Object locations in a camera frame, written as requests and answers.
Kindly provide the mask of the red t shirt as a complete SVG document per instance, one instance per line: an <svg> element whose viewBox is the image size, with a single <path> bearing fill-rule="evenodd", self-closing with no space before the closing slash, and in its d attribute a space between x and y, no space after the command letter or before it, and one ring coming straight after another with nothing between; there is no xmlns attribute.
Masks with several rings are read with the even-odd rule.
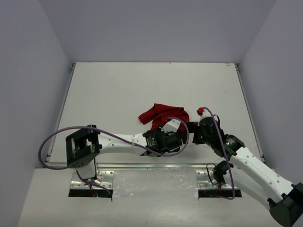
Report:
<svg viewBox="0 0 303 227"><path fill-rule="evenodd" d="M156 131L159 126L164 126L170 117L189 122L188 113L183 107L168 106L155 103L151 109L139 115L138 119L143 124L151 122L151 131Z"/></svg>

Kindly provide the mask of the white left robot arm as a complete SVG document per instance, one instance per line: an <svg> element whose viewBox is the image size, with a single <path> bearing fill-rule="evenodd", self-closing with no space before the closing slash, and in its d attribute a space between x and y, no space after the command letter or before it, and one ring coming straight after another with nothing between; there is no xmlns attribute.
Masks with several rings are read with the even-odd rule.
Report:
<svg viewBox="0 0 303 227"><path fill-rule="evenodd" d="M96 179L95 158L103 154L133 154L164 157L180 152L182 139L175 131L146 131L123 135L102 133L96 125L84 127L66 137L67 167L75 169L83 180Z"/></svg>

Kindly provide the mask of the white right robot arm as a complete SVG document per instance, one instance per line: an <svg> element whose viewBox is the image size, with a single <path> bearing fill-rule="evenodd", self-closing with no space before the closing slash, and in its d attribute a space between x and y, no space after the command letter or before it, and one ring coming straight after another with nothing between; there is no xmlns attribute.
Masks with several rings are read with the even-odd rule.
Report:
<svg viewBox="0 0 303 227"><path fill-rule="evenodd" d="M228 183L261 203L283 227L291 227L303 214L303 184L286 180L259 160L231 134L225 134L212 117L187 122L193 143L208 145L223 161L213 169L214 179Z"/></svg>

